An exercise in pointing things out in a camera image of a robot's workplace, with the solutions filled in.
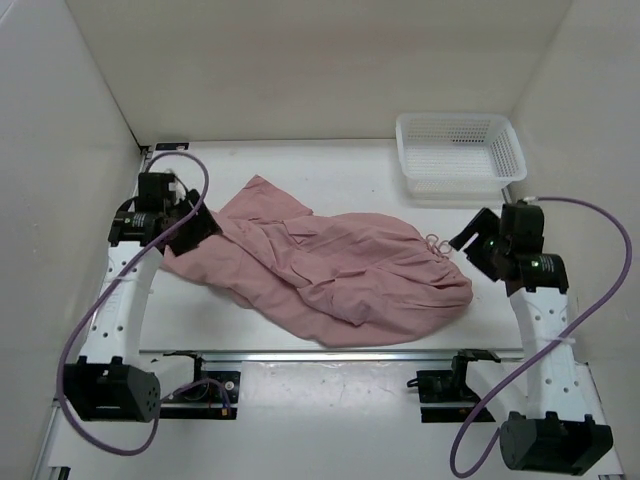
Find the cloth fold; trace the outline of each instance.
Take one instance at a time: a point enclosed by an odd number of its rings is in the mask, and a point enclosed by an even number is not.
[[[315,216],[259,176],[214,216],[224,233],[180,257],[167,249],[164,268],[230,289],[240,305],[327,347],[417,340],[473,297],[456,265],[397,218]]]

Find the pink shirt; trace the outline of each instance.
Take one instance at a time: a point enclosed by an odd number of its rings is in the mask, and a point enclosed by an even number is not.
[[[228,288],[239,304],[328,347],[417,340],[473,298],[456,265],[397,218],[315,216],[259,176],[214,216],[223,235],[177,258],[167,251],[164,268]]]

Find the white plastic basket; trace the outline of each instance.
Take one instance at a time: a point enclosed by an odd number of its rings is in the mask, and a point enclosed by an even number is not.
[[[405,113],[396,139],[414,196],[491,193],[527,176],[516,132],[502,115]]]

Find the purple cable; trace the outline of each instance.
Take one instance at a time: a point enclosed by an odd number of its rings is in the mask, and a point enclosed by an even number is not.
[[[78,336],[80,335],[82,330],[87,326],[87,324],[91,321],[91,317],[93,317],[93,315],[98,311],[98,309],[102,306],[102,304],[105,302],[105,300],[107,298],[109,298],[109,296],[114,292],[114,290],[118,287],[118,285],[120,285],[120,283],[122,281],[121,280],[122,277],[124,277],[126,274],[128,274],[133,269],[133,267],[136,266],[136,264],[140,261],[140,259],[142,259],[142,257],[144,257],[144,255],[147,252],[149,252],[151,249],[155,248],[156,245],[158,245],[164,239],[166,239],[167,237],[172,235],[177,229],[179,229],[182,225],[184,225],[186,222],[188,222],[194,215],[196,215],[196,213],[198,212],[200,207],[203,205],[204,198],[207,195],[207,191],[209,190],[209,172],[207,171],[207,167],[205,167],[204,163],[202,163],[202,161],[199,158],[197,158],[196,156],[194,156],[194,155],[192,155],[190,153],[181,152],[181,151],[171,151],[171,152],[160,153],[153,160],[151,160],[149,162],[149,164],[147,165],[146,171],[148,171],[151,168],[151,166],[155,162],[157,162],[159,159],[161,159],[162,157],[168,157],[168,156],[171,156],[171,155],[177,155],[177,156],[180,156],[180,157],[189,158],[189,159],[193,160],[194,162],[196,162],[198,164],[198,166],[202,169],[202,173],[203,173],[203,176],[204,176],[204,185],[202,187],[202,194],[200,195],[200,198],[198,199],[196,204],[193,206],[193,209],[184,218],[182,218],[176,224],[172,225],[165,232],[163,232],[161,235],[159,235],[157,238],[155,238],[152,242],[150,242],[146,247],[144,247],[142,250],[140,250],[129,261],[129,263],[127,263],[122,268],[122,270],[116,276],[116,278],[114,278],[114,280],[109,284],[109,286],[104,290],[104,292],[102,292],[102,294],[98,297],[96,302],[89,308],[89,310],[84,315],[84,317],[82,317],[82,319],[80,320],[78,325],[76,325],[76,327],[73,329],[73,331],[71,332],[71,335],[69,335],[69,339],[67,340],[67,342],[65,343],[65,345],[64,345],[64,347],[62,349],[62,353],[60,354],[60,360],[58,361],[58,370],[57,370],[57,378],[56,378],[56,396],[58,397],[58,401],[60,402],[60,408],[62,409],[62,413],[64,414],[64,417],[67,419],[67,422],[69,422],[69,425],[71,425],[71,427],[76,431],[76,433],[78,435],[80,435],[84,440],[86,440],[87,442],[89,442],[93,446],[95,446],[95,447],[99,448],[100,450],[103,450],[103,451],[105,451],[107,453],[112,453],[114,455],[120,455],[120,456],[123,456],[123,457],[132,457],[132,456],[135,456],[135,455],[139,455],[140,453],[144,452],[146,449],[149,448],[149,446],[153,442],[153,439],[156,436],[156,433],[158,432],[158,422],[160,420],[160,417],[158,416],[158,417],[156,417],[154,419],[153,426],[151,428],[151,433],[149,434],[149,438],[146,440],[146,442],[142,446],[140,446],[138,448],[135,448],[133,450],[124,450],[124,449],[121,449],[121,448],[113,447],[111,445],[108,445],[108,444],[102,442],[101,440],[98,440],[93,435],[91,435],[89,432],[87,432],[84,428],[82,428],[82,425],[80,425],[80,422],[78,422],[73,417],[73,414],[71,412],[71,408],[69,407],[69,404],[67,403],[67,399],[64,396],[64,382],[63,382],[64,364],[67,361],[67,357],[69,356],[69,353],[71,352],[71,348],[73,347],[73,344],[77,340]],[[217,381],[215,381],[213,379],[204,379],[204,380],[199,380],[197,382],[193,382],[193,383],[191,383],[189,385],[181,387],[176,392],[180,393],[180,392],[183,392],[185,390],[188,390],[189,388],[192,388],[192,387],[197,386],[197,385],[202,385],[204,383],[213,383],[218,388],[220,388],[220,391],[221,391],[221,394],[222,394],[222,398],[226,402],[226,406],[228,408],[231,408],[231,402],[229,401],[229,396],[227,395],[227,392],[226,392],[224,386],[220,382],[217,382]]]
[[[493,437],[491,437],[491,440],[489,441],[489,445],[487,445],[487,448],[485,448],[484,452],[482,452],[482,455],[480,456],[480,459],[475,463],[475,465],[473,467],[471,467],[469,470],[467,470],[466,472],[459,472],[458,471],[458,469],[456,468],[456,454],[458,453],[458,448],[460,447],[460,442],[462,441],[462,438],[464,437],[464,434],[469,429],[469,426],[473,423],[473,421],[478,416],[478,414],[482,411],[482,409],[485,408],[487,406],[487,404],[498,393],[500,393],[502,391],[502,389],[504,389],[507,385],[509,385],[511,382],[513,382],[516,378],[518,378],[520,375],[522,375],[524,372],[526,372],[535,363],[540,361],[540,359],[542,359],[545,355],[547,355],[549,352],[551,352],[551,350],[553,350],[558,345],[560,345],[565,338],[567,338],[569,335],[571,335],[571,333],[582,324],[582,322],[584,322],[596,310],[598,310],[600,307],[602,307],[602,305],[607,303],[609,301],[609,299],[611,297],[613,297],[613,295],[620,289],[620,287],[624,283],[625,279],[627,278],[627,275],[629,274],[629,270],[631,270],[631,262],[632,262],[632,259],[633,259],[633,245],[632,245],[632,242],[631,242],[631,237],[629,236],[629,233],[624,228],[622,223],[620,223],[620,221],[616,217],[614,217],[611,213],[607,212],[603,208],[601,208],[601,207],[599,207],[599,206],[597,206],[597,205],[595,205],[593,203],[587,202],[585,200],[578,200],[576,198],[569,198],[569,197],[530,197],[530,198],[525,199],[525,200],[531,200],[531,201],[536,201],[537,200],[537,201],[541,201],[541,202],[573,203],[575,205],[582,205],[584,207],[587,207],[587,208],[590,208],[592,210],[595,210],[596,212],[598,212],[601,215],[605,216],[607,219],[609,219],[611,221],[611,223],[613,223],[616,226],[616,228],[618,229],[618,231],[622,235],[622,239],[624,240],[624,246],[625,246],[624,264],[622,266],[622,271],[620,272],[620,275],[618,275],[618,278],[616,279],[615,283],[611,286],[611,288],[609,290],[607,290],[607,293],[605,293],[602,296],[602,298],[600,298],[600,300],[598,300],[596,303],[594,303],[592,306],[590,306],[588,309],[586,309],[581,315],[578,316],[578,318],[576,318],[573,322],[571,322],[569,324],[569,326],[567,326],[567,328],[565,328],[558,335],[558,339],[557,340],[553,340],[553,341],[549,342],[549,344],[546,347],[544,347],[542,350],[540,350],[538,353],[536,353],[530,359],[525,361],[522,365],[520,365],[518,368],[516,368],[512,373],[507,375],[505,377],[505,379],[502,380],[498,385],[496,385],[489,393],[487,393],[484,396],[484,398],[482,400],[480,400],[478,402],[478,404],[475,406],[475,408],[471,411],[469,416],[466,418],[466,420],[464,421],[464,423],[460,427],[460,430],[458,430],[456,438],[453,440],[453,445],[451,446],[451,453],[449,455],[449,467],[451,468],[451,472],[458,478],[468,478],[471,475],[473,475],[474,473],[476,473],[480,469],[480,467],[484,464],[484,462],[487,459],[487,457],[489,457],[489,454],[491,453],[491,449],[493,449],[493,446],[496,444],[496,442],[500,438],[500,429],[497,429],[496,432],[493,434]]]

